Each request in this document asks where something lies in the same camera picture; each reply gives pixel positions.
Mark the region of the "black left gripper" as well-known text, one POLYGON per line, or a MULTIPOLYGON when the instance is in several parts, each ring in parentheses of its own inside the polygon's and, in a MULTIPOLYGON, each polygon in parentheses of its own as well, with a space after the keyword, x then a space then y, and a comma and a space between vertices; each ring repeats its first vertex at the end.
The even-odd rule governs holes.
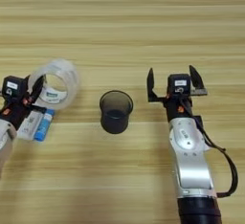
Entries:
MULTIPOLYGON (((31 75, 24 78, 25 82, 29 81, 31 75)), ((44 84, 45 78, 41 76, 33 85, 33 90, 30 91, 31 102, 36 102, 44 84)), ((18 129, 24 120, 31 114, 32 111, 41 112, 44 114, 47 109, 45 107, 37 106, 23 99, 20 102, 12 101, 6 104, 0 111, 0 120, 11 123, 15 129, 18 129)))

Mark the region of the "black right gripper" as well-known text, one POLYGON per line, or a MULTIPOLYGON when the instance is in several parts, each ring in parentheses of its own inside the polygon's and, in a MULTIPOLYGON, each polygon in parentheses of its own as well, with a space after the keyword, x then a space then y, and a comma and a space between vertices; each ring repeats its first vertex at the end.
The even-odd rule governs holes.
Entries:
POLYGON ((154 92, 153 69, 150 68, 147 79, 147 97, 149 102, 161 102, 167 111, 167 121, 179 118, 194 118, 192 114, 191 96, 207 96, 208 91, 204 86, 203 80, 197 70, 191 65, 189 67, 192 85, 197 90, 191 90, 189 94, 167 94, 165 97, 158 97, 154 92))

